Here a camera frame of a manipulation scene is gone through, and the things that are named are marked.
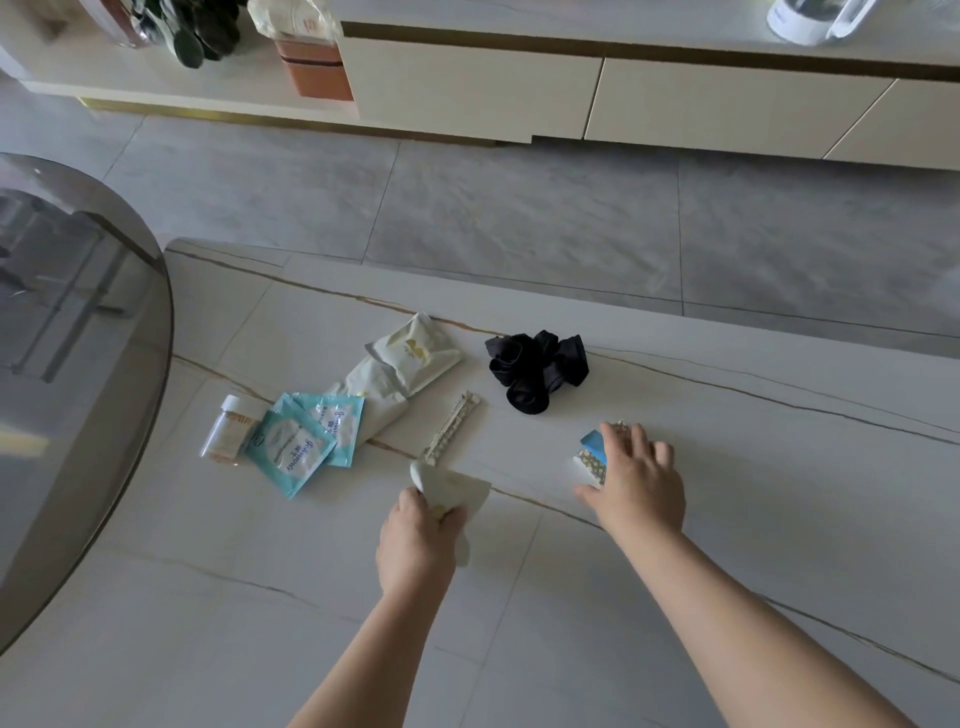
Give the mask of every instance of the black scrunchie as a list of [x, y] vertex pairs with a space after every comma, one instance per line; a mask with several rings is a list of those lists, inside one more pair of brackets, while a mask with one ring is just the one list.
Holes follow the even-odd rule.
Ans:
[[541, 331], [487, 340], [490, 371], [507, 387], [507, 401], [525, 415], [539, 415], [550, 404], [550, 393], [567, 382], [575, 387], [587, 378], [587, 352], [579, 334], [561, 341]]

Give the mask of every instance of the white bottle cap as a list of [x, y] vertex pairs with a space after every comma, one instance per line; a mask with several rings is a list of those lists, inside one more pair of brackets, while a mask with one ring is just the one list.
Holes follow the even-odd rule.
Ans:
[[249, 417], [252, 420], [260, 422], [263, 416], [270, 409], [269, 404], [259, 400], [253, 400], [249, 397], [238, 397], [237, 395], [228, 395], [224, 403], [220, 405], [224, 412], [236, 412], [238, 415]]

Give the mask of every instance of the kettle handle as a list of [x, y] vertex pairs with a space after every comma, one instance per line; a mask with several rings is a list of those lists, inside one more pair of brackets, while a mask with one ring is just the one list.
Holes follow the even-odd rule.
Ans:
[[874, 5], [876, 0], [863, 0], [862, 4], [857, 0], [849, 0], [827, 31], [827, 37], [847, 37], [859, 27]]

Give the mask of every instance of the round glass table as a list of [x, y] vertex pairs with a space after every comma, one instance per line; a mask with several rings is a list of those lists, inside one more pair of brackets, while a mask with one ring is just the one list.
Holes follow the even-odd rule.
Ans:
[[0, 154], [0, 653], [130, 481], [170, 369], [160, 248], [105, 184]]

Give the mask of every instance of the drawer front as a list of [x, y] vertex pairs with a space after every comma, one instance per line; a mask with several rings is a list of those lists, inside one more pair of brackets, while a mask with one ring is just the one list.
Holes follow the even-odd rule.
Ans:
[[601, 59], [341, 38], [361, 120], [505, 141], [583, 137]]
[[892, 82], [607, 59], [587, 139], [822, 158]]
[[827, 158], [960, 169], [960, 84], [896, 81]]

